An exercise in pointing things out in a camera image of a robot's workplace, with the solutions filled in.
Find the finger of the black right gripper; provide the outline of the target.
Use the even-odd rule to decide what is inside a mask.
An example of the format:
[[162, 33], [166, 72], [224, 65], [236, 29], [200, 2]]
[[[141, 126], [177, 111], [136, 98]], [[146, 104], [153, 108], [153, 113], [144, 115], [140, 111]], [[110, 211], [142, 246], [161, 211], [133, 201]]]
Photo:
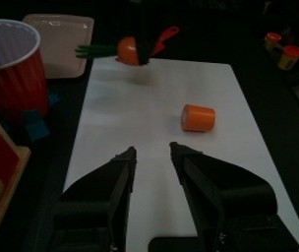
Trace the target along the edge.
[[138, 65], [146, 65], [162, 29], [158, 16], [134, 13], [132, 15], [132, 35], [134, 37]]

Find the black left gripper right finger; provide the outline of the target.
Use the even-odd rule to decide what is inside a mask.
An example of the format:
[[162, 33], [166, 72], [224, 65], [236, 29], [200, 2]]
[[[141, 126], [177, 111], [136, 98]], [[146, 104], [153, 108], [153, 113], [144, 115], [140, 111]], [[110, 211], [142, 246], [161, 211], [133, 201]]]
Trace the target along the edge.
[[176, 142], [169, 147], [201, 251], [299, 252], [265, 180]]

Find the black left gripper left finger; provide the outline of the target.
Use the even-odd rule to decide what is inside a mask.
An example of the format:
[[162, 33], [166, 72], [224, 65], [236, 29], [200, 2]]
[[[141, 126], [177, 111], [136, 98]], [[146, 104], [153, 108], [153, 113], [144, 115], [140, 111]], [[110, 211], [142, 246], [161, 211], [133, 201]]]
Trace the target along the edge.
[[125, 252], [134, 167], [136, 150], [129, 147], [62, 192], [50, 252]]

